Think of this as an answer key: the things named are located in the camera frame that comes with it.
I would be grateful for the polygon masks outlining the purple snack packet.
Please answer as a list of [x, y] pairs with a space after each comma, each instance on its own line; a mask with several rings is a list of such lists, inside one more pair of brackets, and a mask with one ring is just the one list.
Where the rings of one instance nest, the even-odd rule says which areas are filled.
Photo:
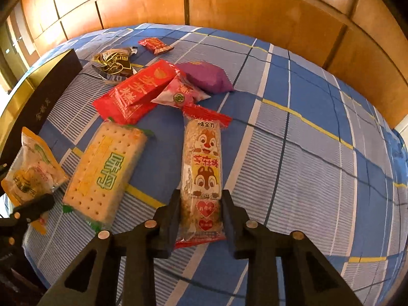
[[225, 71], [206, 61], [189, 61], [175, 65], [183, 71], [187, 80], [209, 94], [221, 94], [234, 91], [234, 87]]

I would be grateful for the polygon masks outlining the cracker biscuit pack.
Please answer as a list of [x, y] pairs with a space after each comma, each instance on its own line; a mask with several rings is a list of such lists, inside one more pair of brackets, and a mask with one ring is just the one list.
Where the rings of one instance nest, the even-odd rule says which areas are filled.
[[63, 197], [95, 232], [110, 229], [134, 169], [153, 133], [105, 120], [97, 129]]

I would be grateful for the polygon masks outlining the large red snack packet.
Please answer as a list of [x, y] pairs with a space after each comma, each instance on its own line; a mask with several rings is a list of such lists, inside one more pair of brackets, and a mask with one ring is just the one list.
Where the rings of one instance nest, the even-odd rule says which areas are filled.
[[104, 120], [134, 125], [156, 107], [153, 100], [179, 72], [173, 64], [160, 59], [114, 86], [96, 99], [93, 106]]

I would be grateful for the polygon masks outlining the pink white snack packet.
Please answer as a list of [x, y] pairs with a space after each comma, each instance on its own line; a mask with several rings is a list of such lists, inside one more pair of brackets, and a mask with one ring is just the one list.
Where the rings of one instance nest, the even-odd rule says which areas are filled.
[[151, 103], [181, 108], [186, 104], [196, 104], [210, 97], [189, 82], [184, 74], [179, 73]]

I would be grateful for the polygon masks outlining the squirrel sesame bar pack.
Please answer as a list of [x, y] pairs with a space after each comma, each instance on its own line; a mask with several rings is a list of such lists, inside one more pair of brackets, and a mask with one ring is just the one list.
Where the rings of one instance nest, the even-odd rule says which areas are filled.
[[175, 248], [225, 238], [221, 198], [223, 159], [221, 131], [232, 118], [197, 104], [182, 108], [185, 118], [181, 165], [181, 212]]

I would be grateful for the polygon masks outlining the gold tin box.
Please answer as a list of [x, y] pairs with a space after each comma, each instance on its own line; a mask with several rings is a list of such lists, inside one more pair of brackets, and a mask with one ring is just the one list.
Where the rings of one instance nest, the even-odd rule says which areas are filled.
[[21, 148], [23, 127], [38, 134], [68, 85], [82, 70], [71, 48], [23, 77], [1, 108], [1, 164], [10, 166]]

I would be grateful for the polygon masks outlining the dark gold foil snack packet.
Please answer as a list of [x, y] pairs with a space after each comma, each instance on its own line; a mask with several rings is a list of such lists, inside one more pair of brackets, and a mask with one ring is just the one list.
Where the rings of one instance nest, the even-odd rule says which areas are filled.
[[130, 60], [137, 52], [138, 49], [135, 46], [112, 48], [95, 54], [91, 61], [93, 68], [102, 79], [122, 82], [137, 73]]

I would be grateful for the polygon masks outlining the wooden wardrobe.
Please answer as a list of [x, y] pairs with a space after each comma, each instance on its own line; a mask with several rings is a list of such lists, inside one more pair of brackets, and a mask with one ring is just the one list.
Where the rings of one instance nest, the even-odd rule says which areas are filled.
[[407, 116], [407, 31], [386, 0], [1, 0], [1, 20], [21, 7], [23, 59], [66, 40], [139, 23], [194, 25], [286, 48], [346, 82], [391, 127]]

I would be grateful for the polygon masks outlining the small red candy packet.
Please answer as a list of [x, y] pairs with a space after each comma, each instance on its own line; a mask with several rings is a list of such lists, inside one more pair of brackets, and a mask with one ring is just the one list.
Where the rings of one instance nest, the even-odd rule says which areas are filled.
[[172, 46], [165, 44], [157, 37], [148, 37], [140, 40], [138, 43], [139, 45], [148, 49], [148, 51], [153, 53], [154, 55], [167, 53], [174, 49]]

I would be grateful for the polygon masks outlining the blue plaid bed sheet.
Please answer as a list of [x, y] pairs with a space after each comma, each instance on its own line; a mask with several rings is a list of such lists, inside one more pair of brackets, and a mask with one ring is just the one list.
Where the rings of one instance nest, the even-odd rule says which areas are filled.
[[[171, 63], [208, 61], [236, 91], [200, 105], [232, 117], [222, 130], [223, 186], [253, 220], [313, 241], [363, 305], [384, 305], [407, 254], [407, 151], [368, 100], [315, 64], [253, 37], [211, 28], [145, 23], [99, 30], [48, 51], [35, 67], [70, 48], [82, 72], [40, 131], [71, 177], [102, 119], [94, 100], [110, 86], [89, 62], [105, 49], [137, 46], [132, 63], [154, 56], [138, 45], [157, 37]], [[181, 174], [183, 115], [157, 106], [137, 124], [149, 139], [111, 227], [133, 229], [167, 204]], [[23, 247], [46, 287], [94, 236], [76, 212], [63, 213], [57, 190], [46, 235], [30, 228]], [[247, 263], [225, 241], [179, 249], [155, 260], [158, 305], [245, 305]]]

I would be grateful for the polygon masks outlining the clear orange-edged snack bag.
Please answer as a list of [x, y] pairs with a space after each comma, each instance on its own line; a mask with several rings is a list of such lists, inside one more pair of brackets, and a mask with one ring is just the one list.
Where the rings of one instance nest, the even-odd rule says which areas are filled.
[[1, 186], [18, 207], [39, 196], [52, 194], [68, 180], [52, 151], [40, 136], [23, 127], [21, 148]]

